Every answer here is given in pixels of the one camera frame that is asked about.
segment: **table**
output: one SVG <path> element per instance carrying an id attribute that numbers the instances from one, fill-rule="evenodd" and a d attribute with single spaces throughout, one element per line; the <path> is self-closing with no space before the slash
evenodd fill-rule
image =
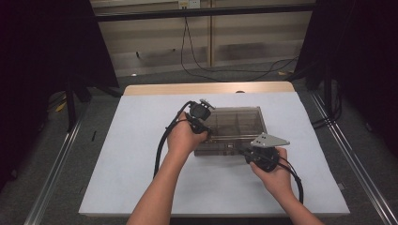
<path id="1" fill-rule="evenodd" d="M 289 82 L 182 83 L 129 86 L 117 107 L 80 214 L 127 217 L 152 179 L 164 128 L 188 100 L 216 107 L 260 106 L 269 134 L 286 146 L 304 187 L 304 204 L 319 216 L 349 210 L 299 97 Z M 298 196 L 294 180 L 292 187 Z M 187 160 L 176 187 L 172 217 L 283 217 L 244 157 Z"/>

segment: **dark background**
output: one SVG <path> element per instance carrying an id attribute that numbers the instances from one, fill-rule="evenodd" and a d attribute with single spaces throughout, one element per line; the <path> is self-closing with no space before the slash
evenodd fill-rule
<path id="1" fill-rule="evenodd" d="M 118 86 L 88 0 L 0 0 L 0 188 L 47 118 L 68 76 Z"/>
<path id="2" fill-rule="evenodd" d="M 316 88 L 328 65 L 347 98 L 398 155 L 398 3 L 317 3 L 296 71 L 320 62 L 305 73 L 307 86 Z M 0 32 L 2 187 L 45 123 L 49 95 L 65 90 L 68 76 L 105 86 L 117 86 L 117 80 L 88 0 L 0 0 Z"/>
<path id="3" fill-rule="evenodd" d="M 331 78 L 398 157 L 397 1 L 316 1 L 296 71 L 316 89 Z"/>

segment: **finger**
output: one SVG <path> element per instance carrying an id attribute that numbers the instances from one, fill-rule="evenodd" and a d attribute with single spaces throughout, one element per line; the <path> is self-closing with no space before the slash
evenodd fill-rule
<path id="1" fill-rule="evenodd" d="M 285 148 L 282 147 L 275 147 L 276 150 L 279 152 L 279 156 L 287 160 L 287 151 Z"/>
<path id="2" fill-rule="evenodd" d="M 202 132 L 202 133 L 200 133 L 200 134 L 196 134 L 196 135 L 195 135 L 195 139 L 196 139 L 199 143 L 201 143 L 201 142 L 204 142 L 204 141 L 207 139 L 207 135 L 208 135 L 207 131 L 204 131 L 204 132 Z"/>
<path id="3" fill-rule="evenodd" d="M 280 157 L 279 163 L 283 164 L 284 166 L 289 167 L 289 164 L 287 163 L 287 151 L 286 151 L 286 149 L 282 148 L 282 147 L 275 147 L 275 148 L 276 148 L 276 150 L 278 150 L 278 154 L 279 154 L 279 157 Z"/>

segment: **forearm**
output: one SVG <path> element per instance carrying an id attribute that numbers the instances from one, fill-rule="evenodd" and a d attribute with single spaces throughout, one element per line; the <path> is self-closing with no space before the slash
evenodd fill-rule
<path id="1" fill-rule="evenodd" d="M 152 183 L 135 206 L 128 224 L 169 224 L 176 182 L 186 157 L 168 153 Z"/>
<path id="2" fill-rule="evenodd" d="M 293 224 L 318 225 L 323 224 L 314 214 L 312 214 L 293 194 L 278 198 L 277 201 L 292 219 Z"/>

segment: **electrical outlet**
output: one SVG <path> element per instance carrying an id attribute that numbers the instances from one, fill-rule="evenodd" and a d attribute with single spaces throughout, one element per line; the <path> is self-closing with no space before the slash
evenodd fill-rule
<path id="1" fill-rule="evenodd" d="M 190 8 L 190 1 L 189 0 L 178 1 L 178 8 L 179 9 Z"/>
<path id="2" fill-rule="evenodd" d="M 190 0 L 189 8 L 200 8 L 200 0 Z"/>

